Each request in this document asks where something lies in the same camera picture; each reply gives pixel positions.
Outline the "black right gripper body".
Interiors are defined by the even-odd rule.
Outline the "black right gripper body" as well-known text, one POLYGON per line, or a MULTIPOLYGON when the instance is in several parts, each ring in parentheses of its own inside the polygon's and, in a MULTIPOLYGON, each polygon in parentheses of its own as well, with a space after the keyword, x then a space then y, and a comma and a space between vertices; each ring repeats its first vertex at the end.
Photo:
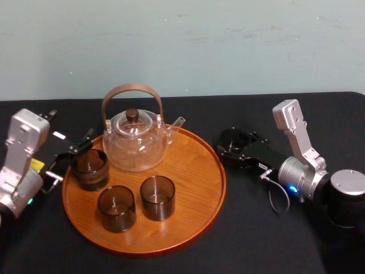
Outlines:
POLYGON ((240 157, 243 168, 253 167, 261 172, 271 169, 270 177, 277 177, 283 164, 283 155, 274 151, 267 143, 260 141, 249 143, 240 157))

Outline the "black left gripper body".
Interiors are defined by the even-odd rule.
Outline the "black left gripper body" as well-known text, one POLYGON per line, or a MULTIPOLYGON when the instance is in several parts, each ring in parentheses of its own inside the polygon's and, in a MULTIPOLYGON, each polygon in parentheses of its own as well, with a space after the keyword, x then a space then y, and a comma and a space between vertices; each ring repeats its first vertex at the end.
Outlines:
POLYGON ((62 181, 72 161, 72 159, 56 158, 56 145, 65 137, 65 135, 57 131, 51 132, 46 142, 33 156, 33 169, 38 172, 44 183, 51 183, 54 180, 62 181))

